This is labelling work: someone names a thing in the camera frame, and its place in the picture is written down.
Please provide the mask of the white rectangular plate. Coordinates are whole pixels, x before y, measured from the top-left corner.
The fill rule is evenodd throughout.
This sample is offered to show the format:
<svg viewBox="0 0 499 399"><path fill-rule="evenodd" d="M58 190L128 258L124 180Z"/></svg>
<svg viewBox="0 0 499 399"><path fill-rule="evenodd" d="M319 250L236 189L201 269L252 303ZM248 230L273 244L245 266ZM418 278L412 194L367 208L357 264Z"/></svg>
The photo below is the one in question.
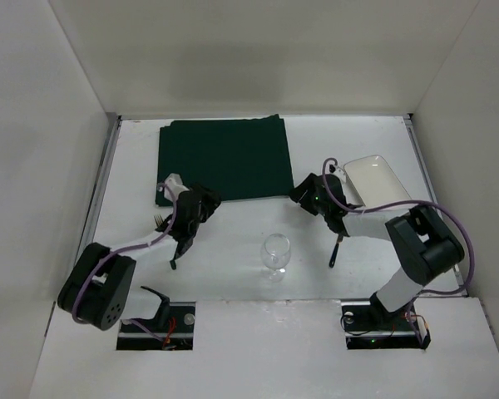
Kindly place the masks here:
<svg viewBox="0 0 499 399"><path fill-rule="evenodd" d="M411 199L381 155L349 161L343 169L354 191L367 208Z"/></svg>

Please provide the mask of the dark green cloth placemat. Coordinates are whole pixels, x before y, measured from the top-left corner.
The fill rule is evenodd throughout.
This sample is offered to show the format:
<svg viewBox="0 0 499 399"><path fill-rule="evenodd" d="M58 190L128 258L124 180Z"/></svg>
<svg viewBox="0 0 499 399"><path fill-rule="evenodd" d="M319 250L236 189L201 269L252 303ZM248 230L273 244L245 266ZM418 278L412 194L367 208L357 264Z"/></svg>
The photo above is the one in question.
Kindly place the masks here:
<svg viewBox="0 0 499 399"><path fill-rule="evenodd" d="M294 179L284 119L172 121L159 130L157 181L170 174L223 201L286 196Z"/></svg>

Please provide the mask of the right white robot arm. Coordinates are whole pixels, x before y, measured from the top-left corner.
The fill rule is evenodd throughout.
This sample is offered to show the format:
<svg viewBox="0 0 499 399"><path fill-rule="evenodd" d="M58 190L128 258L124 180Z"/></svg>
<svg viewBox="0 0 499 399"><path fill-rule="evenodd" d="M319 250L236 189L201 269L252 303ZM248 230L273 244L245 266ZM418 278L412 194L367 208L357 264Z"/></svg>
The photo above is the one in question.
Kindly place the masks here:
<svg viewBox="0 0 499 399"><path fill-rule="evenodd" d="M402 200L365 209L348 204L341 180L332 174L309 174L289 192L290 199L323 217L340 239L367 237L392 244L398 271L369 298L366 320L378 325L404 309L440 274L464 258L461 242L440 217L441 206Z"/></svg>

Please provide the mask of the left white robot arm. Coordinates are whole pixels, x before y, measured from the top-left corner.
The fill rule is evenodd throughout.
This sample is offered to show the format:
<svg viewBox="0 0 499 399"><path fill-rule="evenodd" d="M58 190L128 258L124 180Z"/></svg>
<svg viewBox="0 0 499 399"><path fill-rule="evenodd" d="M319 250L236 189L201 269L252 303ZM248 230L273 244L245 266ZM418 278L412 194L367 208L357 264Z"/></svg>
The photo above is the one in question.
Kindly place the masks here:
<svg viewBox="0 0 499 399"><path fill-rule="evenodd" d="M127 244L88 244L76 261L57 297L57 306L72 315L76 323L90 324L101 331L117 321L156 322L162 326L169 305L164 294L141 287L132 301L139 313L127 309L134 273L167 262L172 269L192 246L199 227L221 204L220 194L200 184L186 186L178 174L157 185L171 203L171 214L153 232Z"/></svg>

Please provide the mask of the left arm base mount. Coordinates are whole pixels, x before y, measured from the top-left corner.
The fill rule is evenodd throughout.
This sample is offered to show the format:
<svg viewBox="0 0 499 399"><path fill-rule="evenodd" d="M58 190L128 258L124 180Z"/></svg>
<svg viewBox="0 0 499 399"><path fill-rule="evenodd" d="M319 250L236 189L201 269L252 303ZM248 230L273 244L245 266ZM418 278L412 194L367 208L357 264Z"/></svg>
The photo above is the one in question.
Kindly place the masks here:
<svg viewBox="0 0 499 399"><path fill-rule="evenodd" d="M121 323L117 351L190 351L194 345L195 302L171 303L158 320Z"/></svg>

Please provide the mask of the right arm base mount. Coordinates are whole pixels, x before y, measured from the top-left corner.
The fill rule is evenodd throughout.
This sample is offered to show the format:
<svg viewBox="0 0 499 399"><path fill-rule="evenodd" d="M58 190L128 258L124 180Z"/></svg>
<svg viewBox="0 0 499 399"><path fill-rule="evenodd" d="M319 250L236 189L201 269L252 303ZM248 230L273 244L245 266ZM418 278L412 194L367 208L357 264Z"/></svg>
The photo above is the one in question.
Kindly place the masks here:
<svg viewBox="0 0 499 399"><path fill-rule="evenodd" d="M376 321L370 310L369 301L341 302L340 326L348 350L426 350L430 346L430 328L414 307L386 321Z"/></svg>

